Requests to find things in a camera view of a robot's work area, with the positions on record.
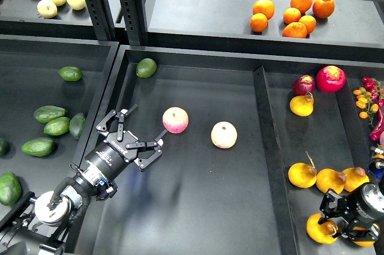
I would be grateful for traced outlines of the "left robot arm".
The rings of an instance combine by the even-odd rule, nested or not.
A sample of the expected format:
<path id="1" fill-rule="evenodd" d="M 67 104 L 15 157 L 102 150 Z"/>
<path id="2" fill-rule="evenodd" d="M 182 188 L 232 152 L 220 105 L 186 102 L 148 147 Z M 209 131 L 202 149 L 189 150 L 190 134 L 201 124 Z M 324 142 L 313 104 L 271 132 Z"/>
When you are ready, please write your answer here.
<path id="1" fill-rule="evenodd" d="M 91 200 L 113 197 L 115 179 L 129 164 L 143 172 L 162 156 L 167 130 L 145 142 L 124 128 L 135 109 L 111 110 L 97 124 L 104 139 L 85 157 L 85 169 L 72 165 L 73 177 L 38 197 L 28 192 L 12 207 L 1 220 L 1 254 L 64 254 L 67 235 L 84 219 Z"/>

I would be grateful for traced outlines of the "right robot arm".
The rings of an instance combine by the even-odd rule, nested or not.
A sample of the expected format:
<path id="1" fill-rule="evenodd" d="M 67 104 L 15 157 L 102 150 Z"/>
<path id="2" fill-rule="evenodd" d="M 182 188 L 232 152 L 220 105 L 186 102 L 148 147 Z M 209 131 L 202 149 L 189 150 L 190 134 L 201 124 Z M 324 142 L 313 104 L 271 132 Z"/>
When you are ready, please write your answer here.
<path id="1" fill-rule="evenodd" d="M 378 223 L 383 220 L 383 159 L 372 157 L 366 171 L 373 182 L 365 182 L 345 196 L 328 189 L 320 204 L 317 224 L 341 218 L 341 226 L 331 235 L 353 242 L 376 242 L 380 236 Z"/>

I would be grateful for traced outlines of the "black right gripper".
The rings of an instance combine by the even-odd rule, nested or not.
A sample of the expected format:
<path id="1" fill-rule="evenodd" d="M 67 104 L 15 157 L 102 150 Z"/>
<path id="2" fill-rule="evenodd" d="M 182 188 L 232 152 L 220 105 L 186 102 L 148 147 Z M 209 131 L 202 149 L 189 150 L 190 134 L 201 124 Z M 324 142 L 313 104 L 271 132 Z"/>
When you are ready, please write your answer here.
<path id="1" fill-rule="evenodd" d="M 380 235 L 377 223 L 383 220 L 383 187 L 363 183 L 345 197 L 328 189 L 319 207 L 318 224 L 330 218 L 343 218 L 341 235 L 353 242 L 376 242 Z"/>

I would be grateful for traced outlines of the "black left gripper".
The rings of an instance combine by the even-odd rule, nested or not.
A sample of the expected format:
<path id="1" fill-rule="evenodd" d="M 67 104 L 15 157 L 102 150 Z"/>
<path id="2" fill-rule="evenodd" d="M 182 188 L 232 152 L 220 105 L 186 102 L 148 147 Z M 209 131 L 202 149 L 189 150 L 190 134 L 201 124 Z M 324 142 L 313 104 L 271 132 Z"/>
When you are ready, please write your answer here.
<path id="1" fill-rule="evenodd" d="M 138 141 L 130 131 L 124 131 L 125 119 L 137 109 L 134 105 L 130 109 L 120 111 L 111 110 L 97 125 L 96 130 L 105 139 L 91 151 L 85 160 L 89 167 L 98 169 L 98 173 L 107 181 L 113 181 L 128 164 L 135 163 L 141 172 L 146 171 L 159 160 L 163 154 L 163 137 L 167 130 L 163 130 L 153 141 Z M 110 126 L 117 121 L 117 131 L 111 133 Z"/>

